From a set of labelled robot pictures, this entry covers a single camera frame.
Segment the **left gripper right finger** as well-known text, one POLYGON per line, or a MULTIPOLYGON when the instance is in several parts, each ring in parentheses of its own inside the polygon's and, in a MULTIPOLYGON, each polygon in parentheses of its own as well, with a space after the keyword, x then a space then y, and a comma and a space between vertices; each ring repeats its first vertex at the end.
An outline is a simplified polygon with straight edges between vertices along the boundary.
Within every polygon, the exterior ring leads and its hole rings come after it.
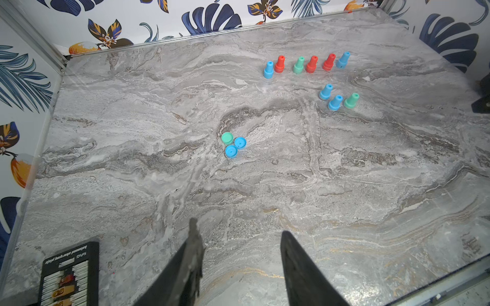
POLYGON ((348 305, 291 232, 282 233, 280 248, 290 305, 348 305))

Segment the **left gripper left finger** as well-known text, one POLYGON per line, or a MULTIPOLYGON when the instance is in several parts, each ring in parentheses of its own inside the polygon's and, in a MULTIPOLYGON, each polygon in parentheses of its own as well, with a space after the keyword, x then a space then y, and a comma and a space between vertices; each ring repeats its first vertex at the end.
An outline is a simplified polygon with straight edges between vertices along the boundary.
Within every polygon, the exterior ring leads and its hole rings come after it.
POLYGON ((194 305, 200 294, 204 253, 198 220, 191 218, 187 239, 135 305, 194 305))

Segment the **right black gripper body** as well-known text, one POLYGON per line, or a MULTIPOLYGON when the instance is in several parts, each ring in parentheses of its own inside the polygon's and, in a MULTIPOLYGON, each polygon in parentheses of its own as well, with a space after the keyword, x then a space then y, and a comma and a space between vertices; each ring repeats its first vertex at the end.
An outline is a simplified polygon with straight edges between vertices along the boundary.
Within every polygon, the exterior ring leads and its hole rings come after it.
POLYGON ((471 107, 473 113, 490 113, 490 74, 487 74, 480 82, 479 82, 480 92, 482 97, 477 101, 473 102, 471 107))

